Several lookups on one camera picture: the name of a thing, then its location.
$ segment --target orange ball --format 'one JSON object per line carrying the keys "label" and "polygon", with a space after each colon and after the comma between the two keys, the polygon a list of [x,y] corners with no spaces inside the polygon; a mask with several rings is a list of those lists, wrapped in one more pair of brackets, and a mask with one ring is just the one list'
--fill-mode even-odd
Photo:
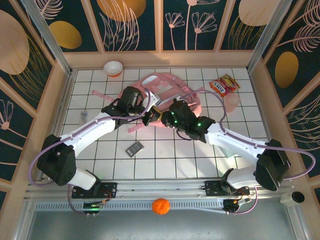
{"label": "orange ball", "polygon": [[152,203],[152,210],[156,214],[166,214],[170,210],[170,202],[166,199],[159,198]]}

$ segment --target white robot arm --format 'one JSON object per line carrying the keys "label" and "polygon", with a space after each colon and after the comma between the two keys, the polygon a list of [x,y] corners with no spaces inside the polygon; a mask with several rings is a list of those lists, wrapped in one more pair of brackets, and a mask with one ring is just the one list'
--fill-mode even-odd
{"label": "white robot arm", "polygon": [[101,136],[126,124],[129,116],[139,116],[144,112],[141,119],[145,125],[161,118],[166,127],[185,132],[193,140],[221,147],[227,157],[239,155],[249,161],[252,166],[242,169],[231,168],[224,174],[221,185],[227,194],[242,187],[257,184],[272,191],[278,189],[290,167],[286,154],[251,146],[241,139],[257,145],[280,147],[281,144],[278,141],[272,140],[265,143],[226,129],[232,135],[237,136],[240,139],[238,140],[225,134],[213,119],[205,116],[196,117],[183,100],[175,101],[169,111],[159,113],[154,108],[159,103],[157,96],[150,95],[151,101],[148,108],[146,108],[146,100],[140,101],[141,103],[138,104],[139,96],[141,96],[141,92],[138,89],[127,87],[121,98],[116,100],[116,105],[113,102],[104,107],[101,113],[90,122],[60,137],[48,136],[44,141],[43,149],[58,141],[71,138],[43,154],[37,162],[37,167],[59,186],[70,184],[86,191],[97,192],[99,190],[98,183],[101,181],[93,173],[76,168],[76,157]]}

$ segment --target decorative wallpaper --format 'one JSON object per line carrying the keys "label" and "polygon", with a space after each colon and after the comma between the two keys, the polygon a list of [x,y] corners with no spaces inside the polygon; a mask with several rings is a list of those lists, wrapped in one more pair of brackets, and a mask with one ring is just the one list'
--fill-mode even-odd
{"label": "decorative wallpaper", "polygon": [[8,0],[0,22],[0,78],[37,109],[52,65]]}
{"label": "decorative wallpaper", "polygon": [[106,52],[156,50],[154,0],[91,0]]}
{"label": "decorative wallpaper", "polygon": [[12,180],[33,118],[0,90],[0,178]]}
{"label": "decorative wallpaper", "polygon": [[163,50],[212,50],[227,0],[163,0]]}
{"label": "decorative wallpaper", "polygon": [[292,0],[290,7],[288,9],[288,11],[286,12],[285,16],[282,19],[282,22],[280,23],[280,25],[278,26],[277,30],[275,31],[271,41],[269,42],[269,44],[266,46],[264,52],[262,53],[262,57],[265,58],[265,56],[267,55],[267,53],[269,52],[269,49],[271,48],[272,44],[274,43],[275,38],[278,36],[280,30],[282,29],[282,27],[284,26],[285,22],[287,21],[289,15],[291,14],[292,9],[294,8],[294,6],[296,5],[298,0]]}
{"label": "decorative wallpaper", "polygon": [[[320,159],[320,85],[286,116],[296,145]],[[305,167],[311,163],[310,157],[302,154]],[[309,177],[320,175],[320,162],[309,172]]]}
{"label": "decorative wallpaper", "polygon": [[266,66],[285,107],[320,71],[320,1],[306,0]]}
{"label": "decorative wallpaper", "polygon": [[320,187],[314,189],[314,193],[320,204]]}
{"label": "decorative wallpaper", "polygon": [[63,52],[98,51],[80,0],[34,0],[34,2]]}
{"label": "decorative wallpaper", "polygon": [[221,50],[253,50],[279,0],[236,0]]}
{"label": "decorative wallpaper", "polygon": [[6,195],[7,193],[5,191],[0,191],[0,211],[1,211],[2,205],[4,204]]}

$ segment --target white bowl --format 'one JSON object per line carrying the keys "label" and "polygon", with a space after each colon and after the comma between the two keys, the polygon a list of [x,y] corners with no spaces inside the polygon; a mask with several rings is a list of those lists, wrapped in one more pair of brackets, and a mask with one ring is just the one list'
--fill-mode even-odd
{"label": "white bowl", "polygon": [[116,77],[120,75],[122,69],[123,66],[119,61],[109,61],[103,67],[104,72],[110,77]]}

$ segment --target small gray box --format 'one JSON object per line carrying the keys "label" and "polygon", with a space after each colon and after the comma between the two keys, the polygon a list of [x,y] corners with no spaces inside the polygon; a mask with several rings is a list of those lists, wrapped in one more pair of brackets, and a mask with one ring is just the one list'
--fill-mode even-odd
{"label": "small gray box", "polygon": [[137,155],[142,149],[144,149],[145,146],[141,144],[141,142],[136,141],[134,144],[132,144],[125,152],[130,156],[130,158],[133,158],[135,155]]}

